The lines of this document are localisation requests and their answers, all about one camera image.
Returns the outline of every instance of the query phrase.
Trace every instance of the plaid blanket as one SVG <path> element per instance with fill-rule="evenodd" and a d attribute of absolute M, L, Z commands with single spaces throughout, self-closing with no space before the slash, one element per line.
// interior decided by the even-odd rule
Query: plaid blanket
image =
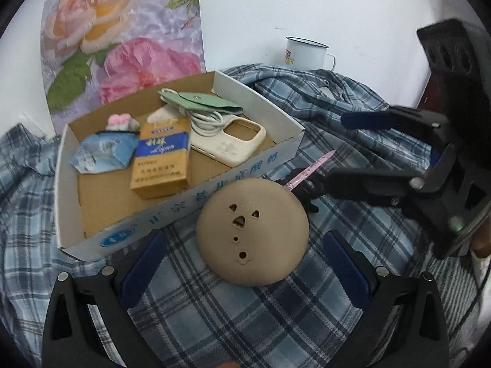
<path fill-rule="evenodd" d="M 249 84 L 306 128 L 298 155 L 267 178 L 283 178 L 334 148 L 337 153 L 324 170 L 412 167 L 422 172 L 429 164 L 429 147 L 407 135 L 343 128 L 343 112 L 387 107 L 363 84 L 329 71 L 264 65 L 237 67 L 228 74 Z M 321 87 L 328 87 L 335 99 Z M 43 323 L 57 274 L 92 275 L 117 258 L 82 263 L 57 249 L 53 180 L 58 143 L 58 139 L 37 139 L 21 125 L 0 140 L 0 318 L 35 366 L 41 364 Z M 129 311 L 166 366 L 208 368 L 223 362 L 264 368 L 325 366 L 361 315 L 323 257 L 321 236 L 332 228 L 340 230 L 374 265 L 383 264 L 395 274 L 417 274 L 433 264 L 446 282 L 452 278 L 453 287 L 445 288 L 445 281 L 439 285 L 449 330 L 455 327 L 475 294 L 470 266 L 464 260 L 448 260 L 446 265 L 435 262 L 427 253 L 428 241 L 421 228 L 396 209 L 330 197 L 314 203 L 320 211 L 310 217 L 305 257 L 287 279 L 267 287 L 236 286 L 210 271 L 196 245 L 198 213 L 168 227 L 168 255 L 140 304 Z M 109 356 L 119 362 L 98 312 L 92 313 Z"/>

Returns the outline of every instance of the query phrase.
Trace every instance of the blue stripe on cigarette pack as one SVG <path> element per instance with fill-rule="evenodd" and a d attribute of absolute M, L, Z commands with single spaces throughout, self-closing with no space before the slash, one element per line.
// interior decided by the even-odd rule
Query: blue stripe on cigarette pack
<path fill-rule="evenodd" d="M 189 134 L 185 131 L 166 137 L 147 138 L 138 142 L 135 157 L 157 156 L 178 150 L 187 150 Z"/>

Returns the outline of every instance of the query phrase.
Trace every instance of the enamel mug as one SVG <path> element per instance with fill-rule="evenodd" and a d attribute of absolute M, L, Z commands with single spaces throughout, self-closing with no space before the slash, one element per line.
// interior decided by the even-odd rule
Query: enamel mug
<path fill-rule="evenodd" d="M 287 39 L 285 63 L 288 67 L 300 71 L 323 69 L 326 55 L 329 55 L 334 59 L 332 68 L 329 70 L 334 70 L 336 57 L 326 53 L 326 50 L 329 48 L 327 45 L 297 37 L 287 37 Z"/>

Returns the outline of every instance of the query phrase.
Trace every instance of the person's hand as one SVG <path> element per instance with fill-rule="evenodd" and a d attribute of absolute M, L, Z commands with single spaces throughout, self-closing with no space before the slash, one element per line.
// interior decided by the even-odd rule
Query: person's hand
<path fill-rule="evenodd" d="M 479 259 L 491 255 L 491 219 L 489 217 L 472 236 L 470 247 Z"/>

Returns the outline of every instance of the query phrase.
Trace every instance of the white phone case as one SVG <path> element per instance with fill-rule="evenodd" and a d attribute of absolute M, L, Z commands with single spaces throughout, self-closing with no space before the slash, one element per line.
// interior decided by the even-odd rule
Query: white phone case
<path fill-rule="evenodd" d="M 225 133 L 223 130 L 213 137 L 203 137 L 192 131 L 191 148 L 229 167 L 236 167 L 248 160 L 257 148 L 259 148 L 266 138 L 266 129 L 260 124 L 244 117 L 230 116 L 232 116 L 230 123 L 233 121 L 250 123 L 259 127 L 258 133 L 252 140 L 244 141 Z"/>

